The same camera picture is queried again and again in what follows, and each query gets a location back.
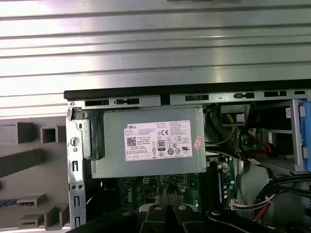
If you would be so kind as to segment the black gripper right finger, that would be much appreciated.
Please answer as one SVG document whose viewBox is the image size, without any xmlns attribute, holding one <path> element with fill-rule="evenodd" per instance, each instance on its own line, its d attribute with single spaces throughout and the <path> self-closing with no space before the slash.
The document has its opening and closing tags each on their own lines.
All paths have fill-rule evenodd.
<svg viewBox="0 0 311 233">
<path fill-rule="evenodd" d="M 208 210 L 204 214 L 190 205 L 173 207 L 178 225 L 185 233 L 279 233 L 227 210 Z"/>
</svg>

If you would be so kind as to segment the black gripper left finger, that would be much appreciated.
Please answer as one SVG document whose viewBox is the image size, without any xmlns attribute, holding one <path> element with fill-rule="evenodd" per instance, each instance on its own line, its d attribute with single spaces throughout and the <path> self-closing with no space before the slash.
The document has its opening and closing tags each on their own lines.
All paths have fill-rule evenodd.
<svg viewBox="0 0 311 233">
<path fill-rule="evenodd" d="M 147 204 L 139 213 L 120 208 L 95 218 L 70 233 L 164 233 L 167 209 L 157 204 Z"/>
</svg>

